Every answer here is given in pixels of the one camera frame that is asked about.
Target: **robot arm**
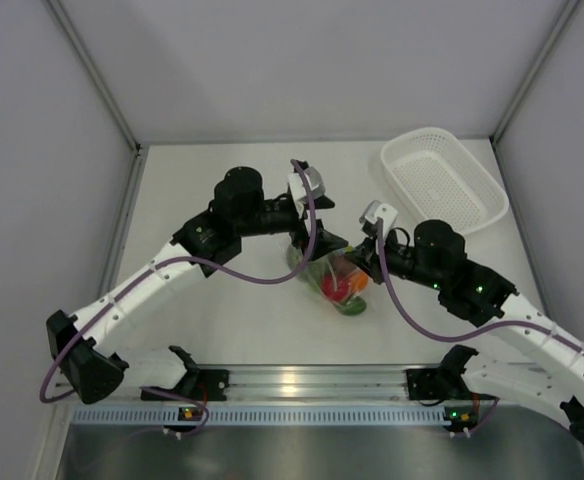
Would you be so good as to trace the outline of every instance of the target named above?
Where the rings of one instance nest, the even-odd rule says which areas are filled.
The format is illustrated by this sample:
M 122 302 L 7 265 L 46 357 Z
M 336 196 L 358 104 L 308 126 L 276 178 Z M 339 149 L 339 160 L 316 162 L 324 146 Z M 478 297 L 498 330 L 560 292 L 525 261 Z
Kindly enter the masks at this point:
M 294 165 L 296 173 L 288 176 L 287 192 L 271 200 L 264 199 L 262 178 L 256 170 L 230 170 L 216 185 L 208 208 L 188 220 L 147 265 L 91 305 L 71 315 L 59 310 L 48 319 L 52 357 L 84 403 L 97 402 L 122 385 L 172 389 L 186 378 L 188 370 L 196 368 L 179 347 L 146 352 L 120 347 L 172 295 L 224 270 L 223 265 L 241 253 L 243 237 L 286 232 L 294 246 L 304 251 L 310 248 L 311 253 L 306 253 L 311 254 L 310 259 L 347 245 L 323 230 L 320 221 L 313 226 L 316 240 L 309 245 L 308 204 L 325 209 L 334 203 L 324 195 L 321 176 L 314 168 Z M 41 399 L 50 401 L 45 388 Z
M 386 283 L 406 321 L 423 335 L 447 343 L 491 332 L 543 369 L 503 364 L 455 345 L 437 369 L 411 372 L 411 398 L 463 398 L 468 392 L 497 396 L 552 418 L 584 444 L 584 343 L 535 308 L 511 282 L 469 260 L 465 240 L 447 223 L 419 224 L 410 246 L 409 234 L 393 228 L 396 216 L 390 205 L 370 204 L 361 218 L 367 238 L 348 259 L 376 283 Z M 406 235 L 405 244 L 399 243 L 397 230 Z M 477 330 L 458 337 L 425 330 L 403 309 L 390 275 L 437 290 L 439 303 Z

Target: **metal plate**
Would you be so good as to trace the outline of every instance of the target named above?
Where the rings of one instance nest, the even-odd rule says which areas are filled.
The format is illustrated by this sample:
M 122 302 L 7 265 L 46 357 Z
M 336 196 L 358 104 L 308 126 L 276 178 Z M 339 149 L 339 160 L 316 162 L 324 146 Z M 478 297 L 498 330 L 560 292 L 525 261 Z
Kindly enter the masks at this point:
M 231 400 L 407 398 L 405 367 L 397 365 L 231 366 Z
M 158 430 L 73 425 L 56 478 L 584 480 L 565 430 L 510 407 L 469 440 L 436 427 L 211 427 L 181 441 Z

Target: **white cable tie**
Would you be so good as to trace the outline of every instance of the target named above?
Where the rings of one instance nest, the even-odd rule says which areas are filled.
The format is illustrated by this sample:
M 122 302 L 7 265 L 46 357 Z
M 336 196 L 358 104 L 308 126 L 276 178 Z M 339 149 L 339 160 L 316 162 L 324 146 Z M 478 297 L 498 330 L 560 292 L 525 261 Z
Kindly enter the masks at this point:
M 156 259 L 153 259 L 149 264 L 148 264 L 148 268 L 150 269 L 150 271 L 156 275 L 156 277 L 161 280 L 161 283 L 163 283 L 163 286 L 167 287 L 168 290 L 172 293 L 172 295 L 176 295 L 178 292 L 172 287 L 172 285 L 170 284 L 170 279 L 172 278 L 172 275 L 169 273 L 165 273 L 162 272 L 161 270 L 156 268 L 156 264 L 157 261 Z
M 574 354 L 574 357 L 572 357 L 572 360 L 570 361 L 570 365 L 568 366 L 568 369 L 571 369 L 579 360 L 581 360 L 581 358 L 583 358 L 584 355 L 584 343 L 580 342 L 581 350 L 579 350 L 577 353 Z
M 112 308 L 115 310 L 115 313 L 119 315 L 119 317 L 123 317 L 127 314 L 126 311 L 121 307 L 121 304 L 116 301 L 116 298 L 114 295 L 112 295 L 112 292 L 106 293 L 105 296 L 108 299 L 108 303 L 112 305 Z
M 556 334 L 557 334 L 557 324 L 556 324 L 556 322 L 552 322 L 552 328 L 550 329 L 550 333 L 548 333 L 545 336 L 545 338 L 543 339 L 543 341 L 539 345 L 539 348 L 545 347 L 550 340 L 553 340 L 554 337 L 556 337 Z

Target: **plastic bag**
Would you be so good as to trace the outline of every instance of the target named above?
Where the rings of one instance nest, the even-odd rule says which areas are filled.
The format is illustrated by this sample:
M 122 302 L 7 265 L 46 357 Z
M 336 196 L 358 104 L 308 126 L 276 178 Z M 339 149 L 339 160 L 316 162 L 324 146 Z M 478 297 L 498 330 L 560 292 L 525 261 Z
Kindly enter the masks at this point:
M 299 274 L 299 279 L 328 300 L 343 315 L 353 316 L 367 308 L 361 293 L 368 284 L 368 276 L 356 265 L 345 259 L 343 254 L 352 247 L 335 250 L 308 263 Z M 294 269 L 303 258 L 303 252 L 288 245 L 286 261 Z

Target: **gray wall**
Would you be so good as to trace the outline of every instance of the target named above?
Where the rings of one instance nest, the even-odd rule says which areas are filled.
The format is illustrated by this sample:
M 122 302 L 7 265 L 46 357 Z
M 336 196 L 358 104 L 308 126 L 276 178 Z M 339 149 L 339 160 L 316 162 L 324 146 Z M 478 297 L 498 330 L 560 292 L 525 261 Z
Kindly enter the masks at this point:
M 550 308 L 584 340 L 584 7 L 501 150 Z
M 97 294 L 130 152 L 43 4 L 0 1 L 0 479 L 44 407 L 45 319 Z
M 144 141 L 494 131 L 564 0 L 64 0 Z

